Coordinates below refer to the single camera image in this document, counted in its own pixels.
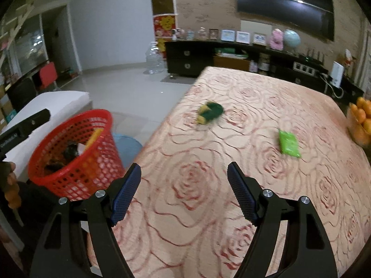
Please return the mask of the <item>person's hand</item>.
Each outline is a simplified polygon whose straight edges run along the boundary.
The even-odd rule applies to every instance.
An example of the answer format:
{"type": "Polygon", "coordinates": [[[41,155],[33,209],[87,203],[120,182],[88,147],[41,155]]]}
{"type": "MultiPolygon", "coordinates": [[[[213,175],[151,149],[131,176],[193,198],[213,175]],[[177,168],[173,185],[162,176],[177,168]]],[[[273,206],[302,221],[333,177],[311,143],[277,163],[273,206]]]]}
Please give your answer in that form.
{"type": "Polygon", "coordinates": [[[1,161],[1,191],[12,210],[21,206],[19,184],[14,173],[15,168],[16,165],[13,162],[1,161]]]}

